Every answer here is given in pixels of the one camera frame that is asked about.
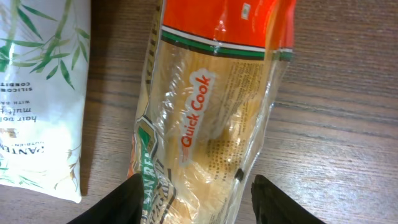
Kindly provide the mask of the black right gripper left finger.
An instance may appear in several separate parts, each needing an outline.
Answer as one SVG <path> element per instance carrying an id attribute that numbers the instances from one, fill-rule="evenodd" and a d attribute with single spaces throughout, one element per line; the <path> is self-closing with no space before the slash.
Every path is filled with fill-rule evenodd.
<path id="1" fill-rule="evenodd" d="M 141 174 L 134 174 L 68 224 L 139 224 L 144 200 Z"/>

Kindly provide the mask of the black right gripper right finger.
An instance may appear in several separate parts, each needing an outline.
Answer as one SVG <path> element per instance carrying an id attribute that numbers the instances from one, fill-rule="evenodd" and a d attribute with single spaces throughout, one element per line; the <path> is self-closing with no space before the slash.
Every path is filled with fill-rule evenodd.
<path id="1" fill-rule="evenodd" d="M 263 175 L 255 176 L 251 195 L 257 224 L 325 224 Z"/>

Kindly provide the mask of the spaghetti pasta package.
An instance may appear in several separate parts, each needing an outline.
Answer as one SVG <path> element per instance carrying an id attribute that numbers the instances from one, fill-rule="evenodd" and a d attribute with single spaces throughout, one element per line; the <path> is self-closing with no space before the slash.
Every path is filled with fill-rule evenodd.
<path id="1" fill-rule="evenodd" d="M 233 223 L 292 59 L 294 0 L 164 0 L 154 14 L 130 175 L 141 222 Z"/>

